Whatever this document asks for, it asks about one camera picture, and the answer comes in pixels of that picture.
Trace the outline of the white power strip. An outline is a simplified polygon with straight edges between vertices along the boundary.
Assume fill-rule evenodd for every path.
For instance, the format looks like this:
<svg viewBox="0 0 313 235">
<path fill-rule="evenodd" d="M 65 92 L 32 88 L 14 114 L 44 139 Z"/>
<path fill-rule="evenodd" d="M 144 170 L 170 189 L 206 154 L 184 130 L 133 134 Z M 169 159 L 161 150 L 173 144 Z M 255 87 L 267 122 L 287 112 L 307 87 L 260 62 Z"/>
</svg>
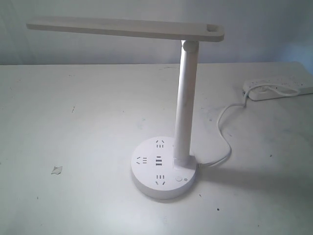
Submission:
<svg viewBox="0 0 313 235">
<path fill-rule="evenodd" d="M 273 76 L 247 80 L 243 84 L 243 93 L 248 90 L 248 97 L 253 101 L 312 94 L 313 78 Z"/>
</svg>

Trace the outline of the small torn paper scrap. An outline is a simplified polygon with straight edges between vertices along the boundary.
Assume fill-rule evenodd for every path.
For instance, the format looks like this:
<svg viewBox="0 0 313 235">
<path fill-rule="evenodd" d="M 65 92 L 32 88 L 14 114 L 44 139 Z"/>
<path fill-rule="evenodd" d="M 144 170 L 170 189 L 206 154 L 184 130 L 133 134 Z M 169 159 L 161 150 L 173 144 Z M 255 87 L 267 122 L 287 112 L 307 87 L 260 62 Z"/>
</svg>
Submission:
<svg viewBox="0 0 313 235">
<path fill-rule="evenodd" d="M 52 170 L 51 174 L 53 175 L 59 175 L 62 173 L 63 167 L 59 166 L 59 167 L 54 167 L 54 169 Z"/>
</svg>

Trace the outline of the white desk lamp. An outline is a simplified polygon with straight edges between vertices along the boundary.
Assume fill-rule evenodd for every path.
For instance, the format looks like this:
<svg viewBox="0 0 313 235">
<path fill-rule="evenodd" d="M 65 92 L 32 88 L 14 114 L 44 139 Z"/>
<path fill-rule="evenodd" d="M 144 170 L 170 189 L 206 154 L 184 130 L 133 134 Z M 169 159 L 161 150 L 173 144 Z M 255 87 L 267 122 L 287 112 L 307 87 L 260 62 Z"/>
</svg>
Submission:
<svg viewBox="0 0 313 235">
<path fill-rule="evenodd" d="M 28 29 L 179 40 L 181 57 L 175 134 L 142 142 L 131 159 L 135 186 L 158 200 L 174 199 L 193 185 L 198 164 L 190 155 L 196 74 L 200 42 L 221 42 L 224 28 L 216 24 L 98 19 L 77 17 L 35 17 Z"/>
</svg>

